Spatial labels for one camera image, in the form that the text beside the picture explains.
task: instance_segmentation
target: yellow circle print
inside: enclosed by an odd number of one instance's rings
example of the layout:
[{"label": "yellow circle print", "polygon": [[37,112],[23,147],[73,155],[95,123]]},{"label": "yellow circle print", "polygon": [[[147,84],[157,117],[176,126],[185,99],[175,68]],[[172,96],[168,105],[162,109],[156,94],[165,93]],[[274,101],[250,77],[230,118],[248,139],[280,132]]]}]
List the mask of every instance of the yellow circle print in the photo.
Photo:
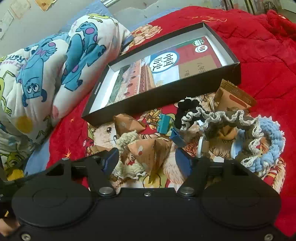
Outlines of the yellow circle print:
[{"label": "yellow circle print", "polygon": [[33,122],[27,116],[21,116],[17,118],[16,127],[23,133],[30,133],[33,129]]}]

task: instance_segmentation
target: floor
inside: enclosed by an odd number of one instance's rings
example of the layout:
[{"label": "floor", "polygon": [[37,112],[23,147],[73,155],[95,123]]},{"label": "floor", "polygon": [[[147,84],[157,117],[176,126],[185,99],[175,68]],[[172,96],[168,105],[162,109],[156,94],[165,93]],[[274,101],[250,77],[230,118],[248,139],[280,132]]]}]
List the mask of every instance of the floor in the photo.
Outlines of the floor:
[{"label": "floor", "polygon": [[296,13],[290,12],[285,9],[279,10],[279,14],[283,15],[284,17],[288,18],[291,22],[296,23]]}]

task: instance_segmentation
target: cardboard box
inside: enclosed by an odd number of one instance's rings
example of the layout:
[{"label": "cardboard box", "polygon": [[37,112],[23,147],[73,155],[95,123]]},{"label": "cardboard box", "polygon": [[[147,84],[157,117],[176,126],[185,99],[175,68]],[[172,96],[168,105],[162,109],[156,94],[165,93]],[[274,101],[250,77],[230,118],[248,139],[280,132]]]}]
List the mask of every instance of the cardboard box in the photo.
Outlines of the cardboard box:
[{"label": "cardboard box", "polygon": [[240,63],[208,25],[197,23],[110,62],[82,118],[100,125],[120,113],[137,114],[217,91],[222,79],[240,84]]}]

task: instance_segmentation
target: black scrunchie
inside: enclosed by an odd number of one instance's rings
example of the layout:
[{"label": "black scrunchie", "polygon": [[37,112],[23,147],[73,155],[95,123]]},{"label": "black scrunchie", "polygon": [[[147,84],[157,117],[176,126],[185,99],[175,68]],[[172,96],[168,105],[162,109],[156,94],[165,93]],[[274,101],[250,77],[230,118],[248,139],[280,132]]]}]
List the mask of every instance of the black scrunchie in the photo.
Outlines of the black scrunchie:
[{"label": "black scrunchie", "polygon": [[[177,114],[175,115],[175,127],[177,129],[181,129],[181,127],[182,127],[181,118],[183,116],[185,116],[187,114],[187,112],[189,112],[189,111],[196,113],[197,112],[196,107],[202,108],[199,101],[196,99],[194,99],[194,100],[185,99],[184,101],[178,103]],[[200,117],[193,117],[192,120],[190,121],[190,125],[193,125],[193,123],[198,120],[205,122],[205,119],[203,118],[203,116],[200,115]]]}]

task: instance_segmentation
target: red plush fabric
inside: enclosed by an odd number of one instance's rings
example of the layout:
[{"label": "red plush fabric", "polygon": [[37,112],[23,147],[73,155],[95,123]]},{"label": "red plush fabric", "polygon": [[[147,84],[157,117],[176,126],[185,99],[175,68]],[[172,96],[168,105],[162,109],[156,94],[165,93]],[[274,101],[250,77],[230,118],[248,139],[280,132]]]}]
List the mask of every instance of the red plush fabric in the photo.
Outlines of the red plush fabric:
[{"label": "red plush fabric", "polygon": [[[293,103],[296,97],[296,24],[274,11],[253,16],[237,9],[223,11],[191,6],[153,21],[151,25],[160,26],[162,31],[142,44],[200,21],[210,25],[240,60],[242,83],[239,87],[258,102],[251,109],[252,116],[272,116],[285,132],[286,147],[282,158],[287,163],[287,174],[276,226],[286,235],[292,235],[296,232],[296,168],[292,155],[296,138]],[[52,133],[48,166],[67,154],[71,159],[85,156],[84,147],[92,142],[88,138],[87,123],[81,119],[87,99],[88,96]],[[258,215],[264,215],[264,212],[268,210],[262,210]]]}]

